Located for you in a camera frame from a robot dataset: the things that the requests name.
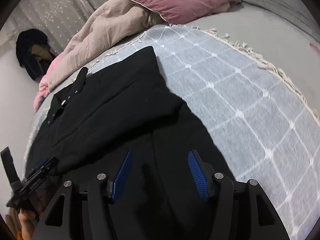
curtain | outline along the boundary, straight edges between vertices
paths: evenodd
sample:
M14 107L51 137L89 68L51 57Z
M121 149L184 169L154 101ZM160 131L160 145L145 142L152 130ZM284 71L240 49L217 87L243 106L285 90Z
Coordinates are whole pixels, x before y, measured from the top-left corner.
M1 32L17 34L36 28L49 38L57 55L82 28L90 15L108 0L21 0Z

gray wall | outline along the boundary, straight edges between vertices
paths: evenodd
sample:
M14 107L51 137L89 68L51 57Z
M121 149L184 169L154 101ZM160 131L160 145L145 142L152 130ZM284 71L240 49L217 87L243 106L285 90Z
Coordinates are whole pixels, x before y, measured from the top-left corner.
M0 46L0 150L9 146L18 173L22 174L22 159L26 150L29 129L34 117L33 99L38 84L19 66L15 49L8 43ZM0 163L0 213L7 213L5 206L11 189Z

